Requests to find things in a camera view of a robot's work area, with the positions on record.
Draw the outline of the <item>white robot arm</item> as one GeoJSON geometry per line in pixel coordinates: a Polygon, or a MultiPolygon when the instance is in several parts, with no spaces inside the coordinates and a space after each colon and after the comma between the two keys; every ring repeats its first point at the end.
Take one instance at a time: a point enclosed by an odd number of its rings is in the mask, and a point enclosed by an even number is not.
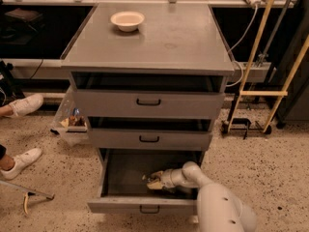
{"type": "Polygon", "coordinates": [[[156,171],[148,177],[149,189],[198,189],[197,218],[200,232],[256,232],[257,216],[228,188],[211,180],[193,162],[182,168],[156,171]]]}

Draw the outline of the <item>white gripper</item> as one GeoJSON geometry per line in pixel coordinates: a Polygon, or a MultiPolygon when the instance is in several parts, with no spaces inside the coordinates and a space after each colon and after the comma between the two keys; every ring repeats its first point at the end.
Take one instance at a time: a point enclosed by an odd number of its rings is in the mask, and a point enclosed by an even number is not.
{"type": "Polygon", "coordinates": [[[167,169],[165,171],[156,171],[150,175],[150,179],[160,179],[160,181],[151,181],[147,183],[149,189],[171,189],[178,185],[178,180],[181,177],[180,169],[167,169]]]}

